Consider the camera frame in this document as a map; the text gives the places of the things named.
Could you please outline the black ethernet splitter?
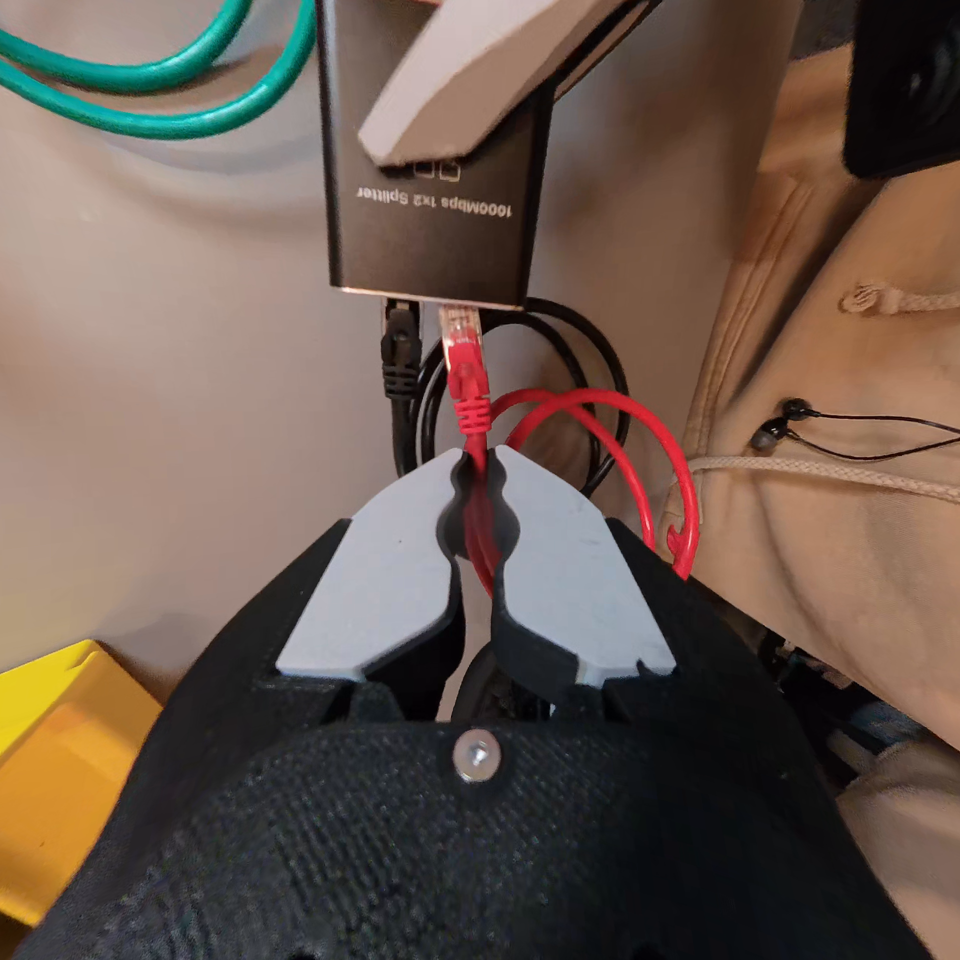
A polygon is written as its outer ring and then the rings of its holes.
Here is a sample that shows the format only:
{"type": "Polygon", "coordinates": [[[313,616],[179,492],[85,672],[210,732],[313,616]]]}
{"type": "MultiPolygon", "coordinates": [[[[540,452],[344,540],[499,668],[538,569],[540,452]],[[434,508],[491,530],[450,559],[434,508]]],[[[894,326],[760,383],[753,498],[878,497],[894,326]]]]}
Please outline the black ethernet splitter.
{"type": "Polygon", "coordinates": [[[394,299],[521,309],[553,104],[535,91],[464,158],[378,168],[358,138],[426,3],[316,3],[329,280],[394,299]]]}

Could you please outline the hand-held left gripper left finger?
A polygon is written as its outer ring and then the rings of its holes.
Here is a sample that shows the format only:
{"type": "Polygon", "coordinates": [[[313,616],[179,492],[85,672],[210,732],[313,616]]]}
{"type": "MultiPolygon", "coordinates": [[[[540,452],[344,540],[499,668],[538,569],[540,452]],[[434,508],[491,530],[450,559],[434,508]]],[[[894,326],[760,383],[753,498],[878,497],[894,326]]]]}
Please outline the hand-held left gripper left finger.
{"type": "Polygon", "coordinates": [[[462,451],[385,487],[347,522],[275,663],[285,678],[378,683],[438,714],[466,647],[457,546],[462,451]]]}

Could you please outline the yellow plastic bin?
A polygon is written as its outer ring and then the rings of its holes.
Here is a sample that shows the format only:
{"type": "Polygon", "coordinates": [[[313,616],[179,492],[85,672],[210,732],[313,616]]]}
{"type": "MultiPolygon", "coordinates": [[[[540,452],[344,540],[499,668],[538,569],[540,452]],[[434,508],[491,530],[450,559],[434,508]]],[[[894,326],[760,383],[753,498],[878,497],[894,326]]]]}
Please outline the yellow plastic bin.
{"type": "Polygon", "coordinates": [[[1,676],[1,912],[35,928],[114,810],[162,705],[87,639],[1,676]]]}

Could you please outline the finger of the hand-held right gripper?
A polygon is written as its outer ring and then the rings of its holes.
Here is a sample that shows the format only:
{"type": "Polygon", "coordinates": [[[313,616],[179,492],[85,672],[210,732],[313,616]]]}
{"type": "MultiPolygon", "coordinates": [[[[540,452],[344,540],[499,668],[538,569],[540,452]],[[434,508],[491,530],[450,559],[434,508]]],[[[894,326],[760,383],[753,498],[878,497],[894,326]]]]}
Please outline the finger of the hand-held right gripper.
{"type": "Polygon", "coordinates": [[[534,93],[555,103],[658,1],[438,2],[359,129],[378,167],[460,160],[534,93]]]}

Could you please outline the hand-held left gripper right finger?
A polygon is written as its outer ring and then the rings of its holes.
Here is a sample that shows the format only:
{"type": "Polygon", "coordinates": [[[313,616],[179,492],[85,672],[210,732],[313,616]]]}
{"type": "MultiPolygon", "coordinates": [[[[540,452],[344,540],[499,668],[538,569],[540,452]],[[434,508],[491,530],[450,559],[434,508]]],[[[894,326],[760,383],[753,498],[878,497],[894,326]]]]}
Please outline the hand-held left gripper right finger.
{"type": "Polygon", "coordinates": [[[677,666],[603,513],[507,445],[488,459],[490,641],[507,675],[548,703],[573,686],[677,666]]]}

